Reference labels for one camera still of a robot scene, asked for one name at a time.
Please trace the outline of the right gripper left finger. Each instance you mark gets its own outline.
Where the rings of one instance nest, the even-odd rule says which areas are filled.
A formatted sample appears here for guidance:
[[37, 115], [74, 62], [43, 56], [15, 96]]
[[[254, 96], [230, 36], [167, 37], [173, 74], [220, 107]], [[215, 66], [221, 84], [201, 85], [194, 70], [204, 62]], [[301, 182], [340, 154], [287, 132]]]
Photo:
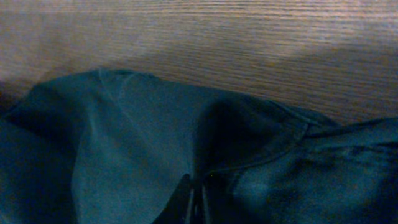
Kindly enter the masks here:
[[165, 208], [153, 224], [191, 224], [194, 213], [194, 189], [188, 174], [185, 174], [169, 198]]

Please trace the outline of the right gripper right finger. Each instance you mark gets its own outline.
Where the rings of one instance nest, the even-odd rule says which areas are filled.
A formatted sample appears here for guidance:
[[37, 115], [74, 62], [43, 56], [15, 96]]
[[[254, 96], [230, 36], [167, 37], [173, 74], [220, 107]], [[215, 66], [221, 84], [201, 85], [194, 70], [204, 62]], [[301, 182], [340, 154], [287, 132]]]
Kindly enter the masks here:
[[210, 174], [204, 179], [202, 196], [205, 223], [236, 223], [233, 199], [228, 192], [228, 178], [227, 175]]

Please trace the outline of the black trousers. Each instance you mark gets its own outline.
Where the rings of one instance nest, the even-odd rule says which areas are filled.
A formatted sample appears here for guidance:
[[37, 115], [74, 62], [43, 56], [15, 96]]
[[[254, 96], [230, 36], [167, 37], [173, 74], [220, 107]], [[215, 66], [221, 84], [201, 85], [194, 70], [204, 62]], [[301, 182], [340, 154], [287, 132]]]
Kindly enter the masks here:
[[236, 223], [396, 223], [397, 119], [343, 126], [124, 70], [41, 83], [1, 115], [2, 223], [152, 223], [185, 174], [192, 223], [210, 174]]

